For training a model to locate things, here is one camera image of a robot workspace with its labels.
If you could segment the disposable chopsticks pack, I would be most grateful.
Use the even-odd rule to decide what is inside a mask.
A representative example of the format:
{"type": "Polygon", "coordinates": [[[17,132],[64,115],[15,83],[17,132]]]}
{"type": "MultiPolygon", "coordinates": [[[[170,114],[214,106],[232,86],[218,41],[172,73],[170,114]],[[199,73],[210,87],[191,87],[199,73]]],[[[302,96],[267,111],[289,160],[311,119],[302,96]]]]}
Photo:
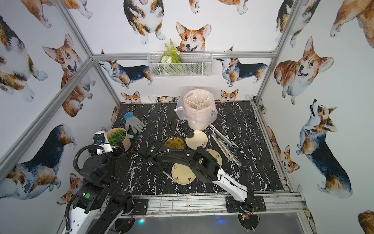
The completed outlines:
{"type": "Polygon", "coordinates": [[[164,175],[166,175],[169,179],[173,180],[172,176],[171,176],[170,174],[168,174],[167,172],[162,171],[162,173],[163,173],[164,175]]]}

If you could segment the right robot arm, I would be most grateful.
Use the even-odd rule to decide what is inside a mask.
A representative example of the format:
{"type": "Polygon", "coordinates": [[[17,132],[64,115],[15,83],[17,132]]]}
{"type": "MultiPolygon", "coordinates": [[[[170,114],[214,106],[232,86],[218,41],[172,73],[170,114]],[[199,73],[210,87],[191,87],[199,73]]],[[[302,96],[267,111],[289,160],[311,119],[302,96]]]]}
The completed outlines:
{"type": "Polygon", "coordinates": [[[136,151],[158,174],[165,163],[178,163],[189,167],[196,178],[204,183],[215,183],[242,205],[254,203],[254,193],[226,173],[217,159],[202,147],[195,150],[170,149],[167,146],[152,146],[136,151]]]}

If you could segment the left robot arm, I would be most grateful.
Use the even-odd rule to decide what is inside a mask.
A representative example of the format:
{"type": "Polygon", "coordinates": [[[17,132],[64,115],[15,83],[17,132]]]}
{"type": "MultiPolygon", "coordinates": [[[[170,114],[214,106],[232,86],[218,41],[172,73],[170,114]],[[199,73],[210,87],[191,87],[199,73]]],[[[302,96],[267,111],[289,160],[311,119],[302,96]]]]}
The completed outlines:
{"type": "Polygon", "coordinates": [[[131,194],[115,192],[116,162],[124,154],[120,137],[112,147],[106,131],[96,132],[93,143],[76,153],[73,167],[83,185],[66,206],[65,234],[106,234],[123,213],[133,211],[131,194]]]}

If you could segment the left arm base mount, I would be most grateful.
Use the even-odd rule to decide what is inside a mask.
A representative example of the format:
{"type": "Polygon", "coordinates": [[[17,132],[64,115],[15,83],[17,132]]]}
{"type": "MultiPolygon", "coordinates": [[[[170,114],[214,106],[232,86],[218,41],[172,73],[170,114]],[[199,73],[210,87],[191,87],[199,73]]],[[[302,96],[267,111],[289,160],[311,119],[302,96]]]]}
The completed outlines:
{"type": "Polygon", "coordinates": [[[148,210],[148,199],[128,199],[124,203],[122,216],[146,215],[148,210]]]}

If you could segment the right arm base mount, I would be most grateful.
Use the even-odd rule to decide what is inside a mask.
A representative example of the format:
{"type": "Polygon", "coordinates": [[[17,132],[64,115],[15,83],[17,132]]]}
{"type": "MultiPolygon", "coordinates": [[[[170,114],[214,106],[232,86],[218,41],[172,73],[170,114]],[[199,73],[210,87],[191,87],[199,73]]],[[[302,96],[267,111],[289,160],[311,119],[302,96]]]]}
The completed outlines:
{"type": "Polygon", "coordinates": [[[267,210],[262,196],[251,196],[249,202],[239,202],[233,197],[226,197],[225,200],[228,213],[247,214],[250,212],[265,212],[267,210]]]}

